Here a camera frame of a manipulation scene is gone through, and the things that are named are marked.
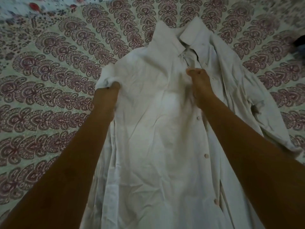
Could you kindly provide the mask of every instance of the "shirt button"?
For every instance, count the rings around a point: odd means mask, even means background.
[[[218,201],[218,199],[214,199],[214,203],[215,203],[215,205],[219,206],[219,201]]]

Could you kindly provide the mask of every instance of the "floral pattern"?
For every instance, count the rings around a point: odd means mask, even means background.
[[[291,141],[305,149],[305,66],[291,54],[302,7],[303,0],[114,0],[0,20],[0,223],[92,110],[103,67],[147,45],[159,20],[177,28],[200,17],[265,85]]]

